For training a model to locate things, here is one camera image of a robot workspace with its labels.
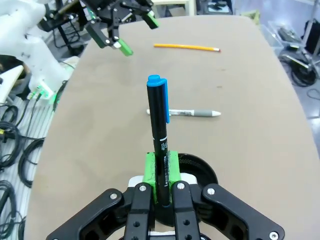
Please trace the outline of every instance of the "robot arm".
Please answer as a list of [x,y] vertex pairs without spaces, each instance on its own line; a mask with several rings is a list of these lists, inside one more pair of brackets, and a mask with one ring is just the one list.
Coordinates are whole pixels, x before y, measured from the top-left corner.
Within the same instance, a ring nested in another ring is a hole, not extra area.
[[[83,2],[89,11],[93,11],[97,16],[88,23],[86,30],[100,48],[109,46],[120,49],[126,56],[132,55],[132,50],[119,37],[119,25],[135,15],[141,16],[151,29],[159,26],[151,9],[153,6],[151,0],[138,0],[136,3],[131,0],[84,0]],[[101,31],[102,24],[106,24],[108,36]]]

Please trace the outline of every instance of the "black circular base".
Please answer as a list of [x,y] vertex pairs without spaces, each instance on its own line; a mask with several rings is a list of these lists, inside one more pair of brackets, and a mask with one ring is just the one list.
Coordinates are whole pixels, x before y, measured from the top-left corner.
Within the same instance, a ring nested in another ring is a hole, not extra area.
[[[196,177],[197,184],[201,189],[208,184],[218,183],[215,171],[200,157],[188,153],[179,153],[178,158],[180,172],[194,175]],[[154,212],[155,219],[159,223],[170,227],[175,225],[172,203],[168,207],[156,204],[154,206]]]
[[164,207],[161,204],[154,206],[155,219],[166,226],[175,226],[174,208],[172,203],[168,207]]
[[194,175],[201,189],[208,184],[218,184],[215,171],[202,158],[188,153],[178,153],[178,158],[180,173]]

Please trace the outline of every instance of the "tabletop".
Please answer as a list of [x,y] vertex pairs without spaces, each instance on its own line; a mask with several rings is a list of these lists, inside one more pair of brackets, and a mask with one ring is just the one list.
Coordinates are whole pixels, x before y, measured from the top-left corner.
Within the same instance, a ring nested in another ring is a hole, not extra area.
[[[285,71],[248,18],[194,16],[120,26],[125,57],[93,41],[57,108],[32,185],[26,240],[47,235],[109,188],[125,191],[153,150],[146,114],[149,75],[168,80],[168,148],[206,160],[219,184],[281,225],[288,240],[320,239],[320,164],[303,109]],[[221,52],[154,48],[217,47]],[[156,230],[166,230],[157,226]],[[211,239],[226,239],[200,224]],[[123,229],[110,239],[119,239]]]

